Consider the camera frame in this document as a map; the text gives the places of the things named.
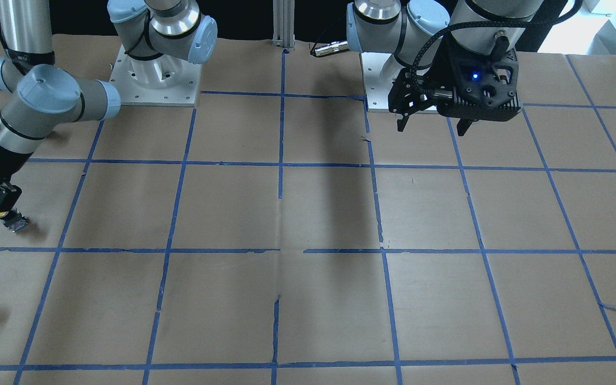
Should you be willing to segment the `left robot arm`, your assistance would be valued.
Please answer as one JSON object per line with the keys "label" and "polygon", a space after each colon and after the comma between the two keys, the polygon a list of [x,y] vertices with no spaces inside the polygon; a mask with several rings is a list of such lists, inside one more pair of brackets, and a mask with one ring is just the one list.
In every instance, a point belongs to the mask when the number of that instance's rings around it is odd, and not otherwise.
{"label": "left robot arm", "polygon": [[465,135],[479,120],[506,122],[522,104],[516,43],[531,27],[562,24],[582,1],[549,19],[535,19],[544,1],[458,1],[448,12],[436,1],[354,1],[345,11],[355,52],[389,53],[401,68],[387,107],[402,132],[413,114],[435,107],[457,119]]}

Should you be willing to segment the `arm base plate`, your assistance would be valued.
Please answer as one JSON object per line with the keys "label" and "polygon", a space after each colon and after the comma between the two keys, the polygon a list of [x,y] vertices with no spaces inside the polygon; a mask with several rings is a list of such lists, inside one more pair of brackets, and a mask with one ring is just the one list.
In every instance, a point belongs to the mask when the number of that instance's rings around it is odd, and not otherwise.
{"label": "arm base plate", "polygon": [[403,68],[392,53],[361,53],[361,67],[366,91],[367,110],[389,112],[388,94]]}
{"label": "arm base plate", "polygon": [[130,58],[120,47],[110,83],[118,90],[122,105],[195,107],[202,65],[172,56],[151,61]]}

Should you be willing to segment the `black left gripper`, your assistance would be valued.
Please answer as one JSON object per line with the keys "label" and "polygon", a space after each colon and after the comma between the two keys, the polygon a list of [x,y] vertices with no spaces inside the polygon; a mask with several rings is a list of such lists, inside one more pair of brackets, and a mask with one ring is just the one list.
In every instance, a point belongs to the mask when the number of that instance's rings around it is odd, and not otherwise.
{"label": "black left gripper", "polygon": [[[396,127],[403,132],[409,116],[425,111],[440,103],[452,102],[453,91],[447,88],[433,88],[425,85],[426,76],[402,68],[387,95],[388,110],[396,114]],[[473,119],[459,119],[456,124],[458,136],[465,136],[474,123]]]}

